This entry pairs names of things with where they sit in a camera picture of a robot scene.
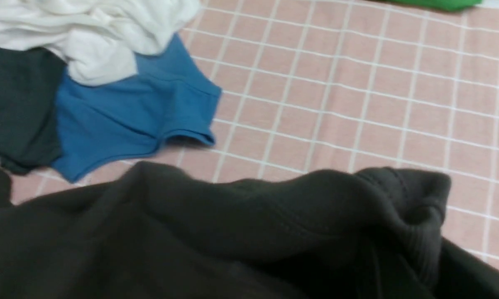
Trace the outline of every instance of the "pink fabric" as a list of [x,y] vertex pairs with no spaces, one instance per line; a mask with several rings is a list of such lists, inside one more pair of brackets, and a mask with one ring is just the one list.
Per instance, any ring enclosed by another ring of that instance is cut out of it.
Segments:
[[[204,2],[181,35],[225,89],[218,144],[150,160],[219,182],[381,165],[447,172],[444,235],[499,268],[499,10]],[[107,165],[79,185],[113,180],[135,162]],[[71,187],[40,170],[14,177],[12,200]]]

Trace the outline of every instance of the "fabric fold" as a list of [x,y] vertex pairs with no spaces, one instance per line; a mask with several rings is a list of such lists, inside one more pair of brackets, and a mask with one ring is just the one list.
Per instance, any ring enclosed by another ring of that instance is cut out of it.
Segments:
[[45,47],[87,86],[137,74],[134,52],[162,53],[199,0],[0,0],[0,48]]

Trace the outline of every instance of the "white cloth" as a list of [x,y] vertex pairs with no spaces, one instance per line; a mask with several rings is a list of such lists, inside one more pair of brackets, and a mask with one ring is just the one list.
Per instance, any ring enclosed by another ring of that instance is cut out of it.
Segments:
[[134,52],[158,55],[200,0],[0,0],[0,48],[45,47],[88,86],[137,74]]

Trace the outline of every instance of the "green cloth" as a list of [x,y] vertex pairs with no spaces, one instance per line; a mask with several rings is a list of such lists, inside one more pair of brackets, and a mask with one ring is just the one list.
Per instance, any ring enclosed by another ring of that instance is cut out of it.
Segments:
[[424,6],[443,11],[460,11],[463,10],[464,8],[468,8],[480,4],[482,2],[482,0],[391,0],[391,1],[408,5],[414,5],[414,6]]

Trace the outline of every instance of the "white grid line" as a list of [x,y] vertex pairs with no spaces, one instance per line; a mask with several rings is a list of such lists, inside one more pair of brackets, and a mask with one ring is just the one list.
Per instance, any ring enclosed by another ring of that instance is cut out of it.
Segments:
[[[207,10],[232,14],[232,12],[230,12],[230,11],[222,10],[222,9],[219,9],[219,8],[210,8],[210,7],[208,7]],[[407,15],[406,13],[404,13],[402,11],[392,10],[392,9],[388,9],[388,10],[391,11],[391,12],[393,12],[393,13],[401,13],[401,14]],[[267,17],[261,17],[261,16],[258,16],[258,15],[248,15],[248,14],[244,14],[244,13],[240,13],[240,16],[242,16],[242,17],[250,17],[250,18],[253,18],[253,19],[265,20],[265,21],[269,20],[269,18],[267,18]],[[414,15],[414,16],[415,17],[419,17],[420,19],[431,21],[431,22],[441,22],[441,23],[443,23],[442,21],[439,21],[437,19],[433,19],[431,17],[421,17],[421,15]],[[283,20],[274,20],[274,22],[276,22],[276,23],[282,23],[282,24],[286,24],[286,25],[294,25],[294,26],[298,26],[298,27],[302,26],[302,24],[299,24],[299,23],[294,23],[294,22],[289,22],[289,21],[283,21]],[[350,30],[350,29],[331,29],[331,28],[320,27],[320,26],[311,25],[311,24],[308,24],[308,27],[312,28],[312,29],[324,30],[324,31],[335,32],[335,33],[347,32],[347,33],[350,33],[350,34],[357,34],[357,35],[364,36],[364,37],[370,37],[370,38],[374,38],[374,39],[383,39],[385,41],[388,40],[390,42],[397,42],[398,44],[405,44],[405,45],[411,45],[411,46],[418,46],[419,45],[417,42],[408,42],[408,41],[405,41],[405,40],[394,39],[394,38],[390,38],[390,37],[379,37],[379,36],[376,36],[374,34],[367,34],[367,33],[364,33],[364,32],[357,32],[357,31]],[[466,30],[470,30],[470,31],[473,31],[473,30],[482,30],[482,31],[486,31],[486,32],[496,32],[496,33],[499,33],[499,31],[491,30],[491,29],[467,28]],[[199,32],[203,33],[203,34],[211,34],[211,35],[215,35],[215,36],[219,35],[219,34],[213,34],[211,32],[205,32],[205,31],[199,31]],[[246,40],[246,39],[241,39],[241,38],[237,38],[237,40],[240,40],[240,41],[243,41],[243,42],[254,43],[254,41]],[[270,45],[270,46],[271,47],[278,47],[278,48],[281,48],[281,49],[290,49],[291,50],[291,48],[282,47],[282,46],[278,46],[278,45]],[[470,53],[470,52],[465,52],[463,50],[459,51],[459,50],[456,50],[456,49],[439,47],[439,46],[433,46],[433,45],[429,45],[429,44],[423,44],[423,47],[424,48],[428,48],[428,49],[441,50],[441,51],[450,51],[450,52],[455,53],[455,54],[461,54],[461,55],[466,55],[466,56],[483,57],[483,58],[497,60],[497,61],[499,60],[499,57],[489,56],[489,55],[485,55],[485,54],[481,54],[481,53]],[[312,51],[306,51],[306,53],[312,53],[314,55],[320,55],[320,56],[325,56],[325,57],[332,57],[332,55],[329,55],[329,54],[323,54],[323,53],[312,52]]]
[[[421,55],[423,53],[423,42],[425,40],[425,35],[426,35],[426,29],[428,26],[428,19],[424,18],[421,21],[421,28],[420,28],[420,34],[419,34],[419,45],[417,46],[416,49],[416,57],[414,61],[414,70],[417,71],[419,70],[419,66],[421,64]],[[412,74],[411,82],[410,82],[410,90],[408,93],[408,98],[412,98],[415,94],[415,89],[416,89],[416,84],[417,84],[417,74]],[[401,132],[401,140],[399,142],[399,150],[397,152],[397,159],[399,162],[397,162],[397,167],[401,167],[401,160],[403,159],[403,155],[405,153],[405,143],[406,143],[406,133],[408,129],[408,123],[410,121],[410,114],[411,114],[411,109],[412,109],[412,101],[408,100],[406,104],[406,109],[405,109],[405,119],[403,120],[403,131]]]
[[[260,131],[260,132],[264,132],[264,133],[268,133],[268,134],[271,134],[271,132],[272,132],[272,131],[267,130],[267,129],[261,129],[260,127],[253,127],[251,125],[242,125],[240,123],[234,123],[232,121],[226,121],[226,120],[222,120],[222,119],[215,119],[215,121],[218,122],[218,123],[225,123],[225,124],[229,124],[229,125],[234,125],[236,127],[244,127],[246,129]],[[339,146],[339,145],[331,144],[331,143],[328,143],[328,142],[322,142],[322,141],[319,141],[319,140],[308,140],[308,139],[297,137],[297,136],[283,134],[281,132],[274,132],[274,134],[276,134],[278,136],[282,136],[282,137],[286,137],[286,138],[291,138],[291,139],[294,139],[294,140],[298,140],[298,141],[301,141],[301,142],[315,142],[316,144],[321,144],[321,145],[329,146],[329,147],[337,149],[337,150],[348,151],[348,152],[352,152],[353,151],[353,149],[350,148],[350,147]],[[491,180],[491,178],[489,178],[487,176],[479,176],[477,174],[472,174],[472,173],[469,173],[469,172],[461,172],[459,170],[444,168],[444,167],[435,166],[435,165],[424,164],[424,163],[420,163],[420,162],[416,162],[416,161],[409,161],[409,160],[406,160],[406,159],[399,160],[396,157],[390,157],[390,156],[381,155],[381,154],[377,154],[377,153],[362,151],[362,150],[359,150],[359,149],[356,150],[356,151],[358,153],[360,153],[360,154],[369,155],[371,157],[379,157],[381,159],[387,159],[389,161],[394,161],[394,162],[401,161],[401,163],[407,163],[407,164],[414,165],[414,166],[417,166],[417,167],[427,168],[427,169],[430,169],[430,170],[436,170],[438,172],[450,172],[450,173],[453,173],[453,174],[460,174],[462,176],[468,176],[470,178],[475,178],[475,179],[479,179],[479,180],[483,180],[483,181],[487,181],[487,182],[495,182],[496,184],[499,184],[499,180]]]
[[[467,25],[467,12],[463,12],[462,24]],[[466,31],[461,28],[460,29],[460,39],[458,40],[458,48],[460,50],[464,49],[465,33],[466,33]],[[458,105],[459,79],[460,79],[460,74],[462,72],[462,60],[463,60],[463,57],[461,55],[458,55],[458,57],[456,59],[456,67],[455,67],[455,75],[454,75],[455,79],[454,79],[454,85],[453,85],[453,98],[451,100],[451,109],[450,109],[449,123],[448,123],[448,128],[447,128],[447,136],[449,138],[453,137],[454,118],[456,115],[455,108]],[[443,159],[443,167],[445,167],[445,168],[449,168],[450,154],[451,154],[451,141],[447,140],[446,144],[445,144],[445,157]]]
[[[225,93],[232,94],[232,95],[237,95],[237,96],[241,96],[242,95],[241,93],[231,93],[229,91],[227,91]],[[359,118],[350,117],[350,116],[347,116],[347,115],[344,115],[344,114],[340,114],[340,113],[337,113],[337,112],[330,112],[330,111],[325,111],[325,110],[314,110],[314,109],[304,108],[304,107],[296,106],[296,105],[292,105],[292,104],[283,104],[283,103],[280,103],[280,102],[277,102],[277,101],[266,100],[266,99],[262,99],[262,98],[259,98],[259,97],[253,97],[253,96],[246,96],[246,98],[250,98],[252,100],[260,100],[260,101],[267,102],[267,103],[270,103],[270,104],[283,105],[283,106],[287,106],[287,107],[291,107],[291,108],[298,108],[300,110],[306,110],[306,111],[313,112],[313,113],[329,114],[329,115],[333,115],[335,117],[339,117],[339,118],[343,118],[343,119],[347,119],[347,120],[352,120],[352,121],[357,121],[359,123],[368,123],[370,125],[378,125],[380,127],[387,127],[389,129],[394,129],[394,130],[405,130],[406,132],[415,133],[415,134],[424,135],[424,136],[429,136],[429,137],[433,137],[433,138],[438,138],[438,139],[445,140],[445,141],[458,142],[458,143],[461,143],[461,144],[466,144],[466,145],[475,146],[475,147],[479,147],[479,148],[485,148],[485,149],[488,149],[488,150],[499,151],[499,147],[493,147],[492,145],[490,146],[490,145],[484,145],[484,144],[479,144],[479,143],[475,143],[475,142],[469,142],[469,141],[466,141],[466,140],[459,140],[457,138],[452,138],[452,137],[447,137],[447,136],[443,136],[443,135],[432,134],[432,133],[429,133],[429,132],[418,131],[418,130],[410,129],[410,128],[407,128],[407,127],[399,127],[397,125],[388,125],[387,123],[380,123],[380,122],[377,122],[377,121],[371,121],[371,120],[367,120],[367,119],[359,119]],[[288,136],[290,136],[291,138],[298,139],[298,140],[307,140],[305,138],[299,138],[299,137],[296,137],[294,135],[288,135]]]
[[[213,60],[213,59],[208,59],[208,58],[203,58],[203,57],[198,57],[198,56],[193,56],[193,58],[196,59],[196,60],[202,60],[202,61],[206,61],[206,62],[215,62],[215,60]],[[338,58],[339,59],[347,59],[347,57],[342,57],[342,56],[338,57]],[[228,63],[228,62],[218,62],[218,63],[219,64],[223,64],[225,66],[232,66],[234,68],[240,68],[240,69],[244,69],[244,70],[251,70],[252,69],[252,68],[247,67],[247,66],[239,66],[237,64],[232,64],[232,63]],[[288,78],[288,75],[281,74],[281,73],[270,72],[270,71],[261,70],[261,69],[258,69],[257,72],[261,72],[263,74],[271,74],[271,75],[275,75],[275,76],[281,76],[281,77],[284,77],[284,78]],[[324,86],[327,85],[327,83],[325,83],[323,81],[313,80],[313,79],[309,79],[309,78],[303,78],[303,77],[300,77],[300,76],[292,76],[292,78],[297,79],[297,80],[303,80],[303,81],[311,82],[311,83],[317,83],[317,84],[324,85]],[[454,81],[453,77],[447,77],[446,79],[450,80],[450,81]],[[459,80],[459,82],[460,83],[469,83],[469,84],[481,85],[479,83],[474,83],[474,82],[464,81],[464,80]],[[359,92],[362,92],[362,93],[365,93],[367,91],[366,89],[356,88],[356,87],[352,87],[352,86],[345,85],[345,84],[342,84],[342,83],[331,83],[330,85],[332,85],[332,86],[340,86],[340,87],[344,87],[346,89],[350,89],[351,91],[359,91]],[[498,89],[498,87],[494,86],[494,85],[491,85],[491,86],[488,86],[488,87],[492,87],[492,88]],[[228,90],[225,90],[224,93],[230,93],[230,94],[233,94],[233,95],[242,95],[243,94],[243,93],[236,93],[234,91],[228,91]],[[379,96],[384,96],[384,97],[389,97],[389,98],[394,98],[396,100],[410,100],[410,101],[415,102],[415,103],[429,105],[429,106],[434,106],[434,107],[438,107],[438,108],[453,109],[451,106],[448,106],[448,105],[436,104],[436,103],[428,102],[428,101],[425,101],[425,100],[417,100],[417,99],[414,99],[414,98],[407,98],[407,97],[403,97],[403,96],[392,95],[391,93],[381,93],[380,91],[371,91],[371,94],[373,94],[373,95],[379,95]],[[260,100],[267,100],[267,99],[259,98],[259,97],[255,97],[255,98],[260,99]],[[305,108],[305,107],[302,107],[302,106],[300,106],[300,108],[304,109],[304,110],[314,110],[314,109]],[[477,111],[463,109],[463,108],[457,108],[457,107],[454,108],[454,110],[458,111],[458,112],[464,112],[464,113],[479,115],[481,117],[498,118],[499,119],[499,116],[496,116],[494,114],[487,114],[487,113],[482,113],[482,112],[477,112]]]
[[[351,11],[352,11],[352,0],[350,0],[350,2],[348,3],[346,8],[346,13],[344,15],[344,21],[342,24],[342,28],[344,30],[346,30],[347,27],[349,26]],[[327,78],[327,84],[323,92],[323,100],[321,101],[320,110],[315,110],[315,112],[318,112],[318,118],[316,119],[316,125],[314,126],[314,132],[312,133],[311,144],[310,147],[308,148],[307,157],[305,159],[305,167],[304,167],[305,172],[308,172],[308,169],[312,165],[312,156],[314,155],[314,150],[316,148],[316,140],[318,139],[318,134],[320,134],[321,123],[323,121],[323,116],[324,116],[323,112],[325,111],[325,108],[327,107],[327,102],[329,101],[329,96],[331,93],[331,82],[335,80],[337,64],[338,61],[340,60],[339,57],[342,51],[342,47],[344,46],[344,40],[345,40],[345,33],[340,32],[338,37],[338,44],[335,50],[335,57],[333,57],[333,61],[331,62],[331,71],[329,73],[329,77]]]
[[[263,42],[254,42],[254,41],[251,41],[251,40],[245,40],[245,39],[240,39],[240,38],[234,38],[234,37],[224,36],[222,34],[212,34],[212,33],[209,33],[209,32],[200,32],[200,33],[211,35],[211,36],[215,36],[215,37],[223,37],[223,38],[227,38],[227,39],[230,39],[230,40],[236,40],[236,41],[239,41],[239,42],[247,42],[249,44],[265,45],[267,47],[276,48],[276,49],[282,49],[284,51],[294,51],[294,49],[292,49],[292,48],[281,47],[281,46],[272,45],[272,44],[266,44],[266,43],[263,43]],[[316,53],[316,52],[307,51],[307,50],[304,50],[304,49],[300,49],[299,51],[301,53],[318,55],[318,53]],[[208,58],[199,57],[199,56],[195,56],[195,55],[193,55],[193,57],[195,57],[196,59],[204,60],[204,61],[211,61],[211,62],[215,61],[213,59],[208,59]],[[373,62],[364,61],[362,59],[356,59],[356,58],[352,58],[352,57],[349,57],[349,56],[342,56],[342,55],[340,55],[340,56],[338,56],[338,58],[340,58],[340,59],[348,59],[350,61],[354,61],[356,63],[361,63],[361,64],[366,64],[368,66],[372,66],[373,65]],[[238,68],[241,68],[241,69],[247,69],[248,68],[247,66],[241,66],[239,64],[233,64],[233,63],[224,62],[224,61],[222,61],[221,64],[225,64],[227,66],[234,66],[234,67],[238,67]],[[424,72],[424,71],[420,71],[420,70],[411,70],[411,69],[407,69],[407,68],[401,68],[399,66],[391,66],[389,64],[378,63],[377,66],[383,67],[383,68],[388,68],[390,70],[401,71],[401,72],[405,72],[405,73],[421,74],[423,76],[433,76],[435,78],[440,78],[440,79],[445,79],[445,80],[451,80],[451,81],[455,80],[455,78],[453,76],[445,76],[445,75],[441,75],[441,74],[434,74],[434,73]],[[267,70],[259,70],[259,71],[267,73],[267,74],[274,74],[274,75],[277,75],[277,76],[288,77],[287,74],[282,74],[282,73],[277,73],[277,72],[272,72],[272,71],[267,71]],[[309,82],[326,84],[323,81],[315,80],[315,79],[311,79],[311,78],[304,78],[304,77],[299,77],[299,76],[293,76],[293,77],[296,78],[296,79],[301,79],[301,80],[305,80],[305,81],[309,81]],[[478,82],[478,81],[469,81],[469,80],[464,80],[464,79],[461,79],[461,78],[458,78],[457,80],[459,82],[461,82],[461,83],[467,83],[467,84],[485,86],[485,87],[490,87],[490,88],[494,88],[494,89],[498,88],[496,85],[489,84],[489,83],[482,83],[482,82]]]
[[[305,20],[305,24],[309,24],[312,21],[312,15],[314,13],[314,6],[316,5],[315,2],[311,2],[311,5],[308,10],[308,15]],[[305,26],[303,28],[303,31],[301,32],[301,37],[299,38],[299,42],[297,43],[297,48],[296,48],[296,53],[294,56],[294,60],[292,61],[292,65],[290,68],[290,72],[288,75],[288,79],[286,81],[286,84],[284,85],[283,89],[283,94],[282,94],[282,99],[280,103],[285,103],[288,100],[288,96],[290,94],[290,88],[292,85],[293,81],[293,75],[296,73],[297,70],[297,65],[299,63],[299,57],[301,57],[301,49],[305,46],[305,40],[307,38],[307,33],[308,33],[308,26]],[[272,125],[272,132],[269,134],[268,142],[266,144],[266,148],[264,149],[264,156],[263,156],[263,161],[268,162],[268,159],[270,159],[270,152],[272,150],[272,147],[274,145],[274,137],[276,136],[275,132],[277,131],[279,124],[281,123],[281,116],[282,112],[284,109],[284,105],[280,105],[279,109],[276,112],[276,118],[274,119],[274,124]],[[261,164],[259,167],[259,172],[257,174],[258,178],[263,178],[264,176],[264,170],[265,166],[264,164]]]
[[[199,34],[204,34],[204,35],[214,36],[214,37],[226,37],[223,34],[217,34],[217,33],[213,33],[213,32],[207,32],[207,31],[204,31],[204,30],[196,29],[196,28],[183,28],[183,30],[187,31],[187,32],[194,32],[194,33],[199,33]],[[356,32],[356,31],[349,30],[349,29],[340,30],[340,32],[337,32],[337,33],[340,34],[342,32],[346,32],[346,33],[349,33],[349,34],[356,34],[356,35],[359,35],[359,36],[369,37],[369,38],[377,39],[377,40],[382,39],[385,42],[395,42],[395,43],[398,43],[398,44],[409,45],[409,46],[420,46],[420,44],[418,42],[406,42],[404,40],[389,38],[389,37],[385,37],[385,36],[378,37],[378,36],[375,36],[375,35],[372,35],[372,34],[366,34],[366,33],[363,33],[363,32]],[[229,36],[227,38],[232,39],[232,40],[236,40],[238,42],[247,42],[248,44],[259,45],[259,42],[256,42],[256,41],[250,40],[250,39],[244,39],[244,38],[239,38],[239,37],[235,37],[235,36]],[[285,50],[285,51],[293,51],[294,50],[294,49],[292,49],[290,47],[285,47],[285,46],[280,46],[280,45],[274,45],[274,44],[266,44],[266,45],[269,46],[269,47],[271,47],[271,48],[282,49],[282,50]],[[465,51],[459,51],[459,50],[456,50],[456,49],[449,49],[449,48],[443,48],[443,47],[438,47],[438,46],[431,46],[431,45],[428,45],[428,44],[422,44],[422,46],[424,48],[426,48],[426,49],[435,49],[435,50],[439,50],[439,51],[449,51],[449,52],[454,53],[454,54],[461,54],[461,55],[472,56],[472,57],[481,57],[481,58],[485,58],[485,59],[499,61],[498,57],[483,55],[483,54],[480,54],[480,53],[468,53],[468,52],[465,52]],[[316,55],[316,56],[320,56],[320,57],[326,57],[326,58],[334,58],[335,57],[335,55],[320,53],[320,52],[316,52],[316,51],[310,51],[310,50],[306,50],[306,49],[300,49],[300,51],[301,51],[301,53],[312,54],[312,55]],[[362,63],[367,63],[368,62],[368,61],[363,61],[361,59],[357,59],[356,61],[362,62]]]
[[[497,79],[497,85],[499,86],[499,72],[498,72],[498,79]],[[497,89],[497,98],[495,99],[495,115],[499,115],[499,89]],[[494,120],[494,127],[493,127],[493,146],[496,148],[498,147],[499,143],[499,119],[496,118]],[[491,179],[496,180],[497,179],[497,156],[498,156],[498,151],[494,149],[491,152]],[[484,224],[484,233],[483,233],[483,241],[482,241],[482,251],[484,253],[489,252],[489,232],[490,232],[490,227],[491,227],[491,221],[489,216],[491,215],[491,210],[493,208],[493,201],[494,201],[494,193],[495,193],[495,186],[496,184],[493,182],[489,183],[489,190],[488,190],[488,195],[487,195],[487,204],[486,204],[486,212],[485,214],[488,216],[485,219],[485,224]],[[487,262],[488,256],[484,256],[484,260]]]
[[[297,0],[297,1],[314,1],[314,0]],[[333,0],[333,2],[335,3],[341,3],[341,4],[348,4],[348,0]],[[469,31],[483,31],[483,32],[491,32],[491,33],[499,33],[499,30],[495,30],[495,29],[490,29],[490,28],[478,28],[478,27],[469,27],[467,25],[461,25],[461,24],[458,24],[458,23],[453,23],[453,22],[450,22],[450,21],[445,21],[445,20],[442,20],[442,19],[436,19],[435,17],[425,17],[425,16],[422,16],[422,15],[418,15],[416,13],[411,13],[411,12],[407,12],[407,11],[404,11],[404,10],[398,10],[397,8],[397,4],[388,4],[388,7],[383,7],[382,5],[376,5],[376,4],[372,4],[370,1],[358,1],[358,0],[354,0],[353,1],[353,5],[354,6],[361,6],[361,7],[371,7],[371,8],[377,8],[379,10],[389,10],[391,12],[394,12],[394,13],[399,13],[401,15],[409,15],[411,17],[417,17],[419,19],[422,19],[422,18],[426,18],[428,19],[429,21],[433,21],[433,22],[439,22],[439,23],[443,23],[443,24],[446,24],[446,25],[452,25],[454,27],[458,27],[458,28],[463,28],[465,30],[469,30]],[[320,29],[323,29],[323,30],[330,30],[330,31],[333,31],[333,32],[336,32],[336,31],[339,31],[339,29],[333,29],[333,28],[326,28],[326,27],[316,27],[316,28],[320,28]]]
[[[268,40],[268,36],[270,36],[270,31],[272,29],[272,23],[274,17],[276,16],[277,13],[277,8],[279,7],[279,1],[280,0],[275,0],[274,2],[274,7],[272,8],[271,12],[271,19],[268,21],[266,24],[266,28],[264,29],[264,34],[261,37],[261,42],[264,43],[266,40]],[[236,14],[240,12],[240,9],[242,8],[242,5],[237,7]],[[244,87],[244,95],[240,98],[240,103],[238,104],[238,109],[237,112],[235,113],[235,123],[238,122],[238,119],[240,118],[240,115],[242,114],[242,109],[244,108],[244,103],[246,102],[246,96],[248,93],[250,93],[250,88],[253,83],[253,77],[255,76],[255,72],[257,71],[257,67],[259,66],[259,63],[261,62],[261,57],[262,53],[264,52],[264,45],[259,46],[259,50],[257,51],[257,56],[255,57],[255,61],[253,62],[253,66],[251,68],[248,80],[246,82],[246,86]],[[227,140],[225,141],[224,145],[224,152],[227,152],[229,150],[229,146],[231,145],[231,141],[233,139],[233,136],[235,134],[235,126],[231,126],[229,129],[229,135],[227,137]],[[213,182],[217,182],[218,178],[220,176],[220,172],[223,167],[223,163],[225,161],[225,154],[221,154],[220,158],[218,159],[218,164],[217,168],[215,169],[215,174],[213,176]]]
[[[381,30],[379,32],[379,36],[384,36],[386,34],[386,27],[388,27],[388,21],[390,20],[390,11],[386,10],[384,12],[384,19],[382,20],[382,26]],[[352,148],[352,153],[350,157],[350,162],[349,162],[349,172],[353,172],[355,168],[355,162],[356,162],[356,154],[358,147],[360,146],[360,140],[362,138],[362,130],[364,128],[364,120],[366,119],[367,115],[367,107],[369,106],[369,99],[371,98],[371,90],[373,90],[374,84],[375,84],[375,76],[377,75],[377,67],[379,67],[379,59],[381,56],[381,49],[382,49],[382,43],[384,41],[382,39],[379,39],[377,41],[377,47],[375,49],[375,56],[373,57],[373,64],[371,66],[371,70],[369,71],[369,80],[367,83],[367,91],[364,96],[364,104],[362,106],[362,113],[360,117],[360,121],[356,130],[356,137],[355,137],[355,143]]]
[[477,250],[472,250],[472,249],[465,249],[465,250],[467,252],[469,252],[469,253],[479,254],[479,255],[483,255],[484,257],[490,257],[491,259],[499,260],[499,256],[498,255],[484,253],[484,252],[477,251]]

